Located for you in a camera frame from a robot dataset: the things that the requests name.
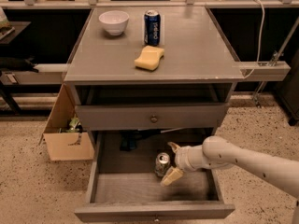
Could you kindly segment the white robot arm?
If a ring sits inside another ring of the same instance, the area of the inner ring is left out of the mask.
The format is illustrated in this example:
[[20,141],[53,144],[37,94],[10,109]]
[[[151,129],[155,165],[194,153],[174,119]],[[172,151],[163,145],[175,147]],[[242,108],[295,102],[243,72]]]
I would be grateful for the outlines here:
[[168,145],[175,153],[175,167],[165,173],[161,184],[169,186],[186,173],[236,165],[299,200],[299,162],[238,147],[219,136],[209,136],[202,145]]

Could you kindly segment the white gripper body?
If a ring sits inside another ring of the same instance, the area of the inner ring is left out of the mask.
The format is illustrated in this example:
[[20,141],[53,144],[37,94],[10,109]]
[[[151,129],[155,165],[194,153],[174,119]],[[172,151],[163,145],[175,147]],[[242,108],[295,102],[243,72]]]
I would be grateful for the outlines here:
[[223,159],[223,155],[217,150],[206,145],[176,147],[175,165],[184,173],[195,172],[200,169],[226,169],[232,164]]

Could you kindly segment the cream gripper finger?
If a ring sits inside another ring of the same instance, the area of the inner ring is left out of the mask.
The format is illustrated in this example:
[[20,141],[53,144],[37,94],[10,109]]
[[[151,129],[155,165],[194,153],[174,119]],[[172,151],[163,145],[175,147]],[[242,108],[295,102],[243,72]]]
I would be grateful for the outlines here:
[[177,167],[170,167],[161,181],[163,187],[171,185],[182,178],[184,173]]
[[167,144],[171,147],[174,153],[177,153],[180,149],[180,146],[174,142],[168,142]]

